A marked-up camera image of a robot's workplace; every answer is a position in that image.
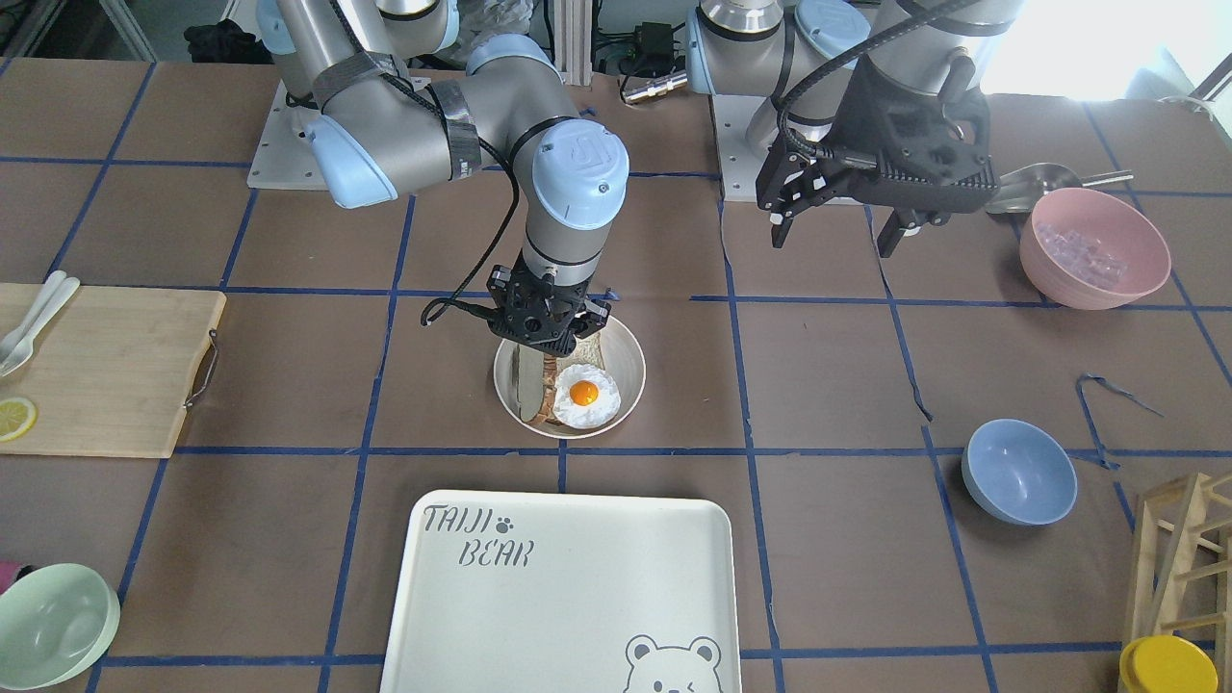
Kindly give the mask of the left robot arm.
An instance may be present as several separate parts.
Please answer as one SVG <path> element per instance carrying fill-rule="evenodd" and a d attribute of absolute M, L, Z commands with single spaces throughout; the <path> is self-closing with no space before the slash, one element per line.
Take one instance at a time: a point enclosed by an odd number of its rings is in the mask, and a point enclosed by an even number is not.
<path fill-rule="evenodd" d="M 754 181 L 782 248 L 834 199 L 890 210 L 890 256 L 924 224 L 979 211 L 1000 184 L 981 79 L 1020 1 L 701 1 L 686 21 L 695 92 L 766 97 L 772 141 Z"/>

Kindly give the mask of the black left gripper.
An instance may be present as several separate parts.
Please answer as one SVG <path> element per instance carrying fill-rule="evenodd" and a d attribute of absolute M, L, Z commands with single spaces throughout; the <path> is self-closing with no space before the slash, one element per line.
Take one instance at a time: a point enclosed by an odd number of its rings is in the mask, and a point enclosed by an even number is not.
<path fill-rule="evenodd" d="M 774 248 L 784 248 L 800 215 L 840 196 L 894 207 L 876 238 L 880 258 L 924 224 L 986 206 L 998 176 L 988 152 L 991 113 L 973 76 L 973 59 L 954 51 L 942 57 L 940 91 L 915 92 L 885 75 L 871 55 L 857 58 L 828 146 L 866 166 L 769 152 L 754 189 L 756 206 L 770 215 Z"/>

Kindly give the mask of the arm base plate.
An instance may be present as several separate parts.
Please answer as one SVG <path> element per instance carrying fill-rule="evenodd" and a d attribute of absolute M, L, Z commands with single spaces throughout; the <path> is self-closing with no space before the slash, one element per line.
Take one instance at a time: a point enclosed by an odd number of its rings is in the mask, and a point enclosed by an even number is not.
<path fill-rule="evenodd" d="M 776 110 L 769 97 L 711 97 L 723 200 L 756 202 L 756 175 L 776 137 Z"/>
<path fill-rule="evenodd" d="M 291 106 L 285 84 L 280 83 L 246 174 L 246 185 L 282 192 L 326 192 L 320 164 L 306 133 L 306 127 L 318 118 L 320 111 Z"/>

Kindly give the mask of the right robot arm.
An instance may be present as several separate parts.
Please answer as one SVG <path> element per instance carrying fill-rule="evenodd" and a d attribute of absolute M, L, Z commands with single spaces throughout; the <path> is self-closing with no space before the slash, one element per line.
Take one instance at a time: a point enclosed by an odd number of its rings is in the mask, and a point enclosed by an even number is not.
<path fill-rule="evenodd" d="M 500 166 L 526 206 L 513 268 L 493 268 L 493 307 L 435 298 L 506 339 L 563 358 L 607 324 L 590 298 L 611 224 L 628 196 L 621 138 L 582 117 L 561 74 L 527 35 L 495 35 L 455 80 L 414 88 L 409 59 L 448 47 L 453 1 L 260 1 L 257 25 L 318 176 L 342 208 L 361 208 Z"/>

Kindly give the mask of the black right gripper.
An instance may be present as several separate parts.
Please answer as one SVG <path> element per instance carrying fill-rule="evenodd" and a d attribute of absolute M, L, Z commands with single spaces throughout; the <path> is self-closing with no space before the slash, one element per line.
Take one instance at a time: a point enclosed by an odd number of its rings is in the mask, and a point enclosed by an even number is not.
<path fill-rule="evenodd" d="M 554 285 L 536 277 L 526 265 L 493 268 L 487 289 L 496 312 L 487 317 L 489 329 L 515 344 L 554 358 L 567 358 L 579 342 L 607 326 L 611 303 L 586 295 L 588 282 Z"/>

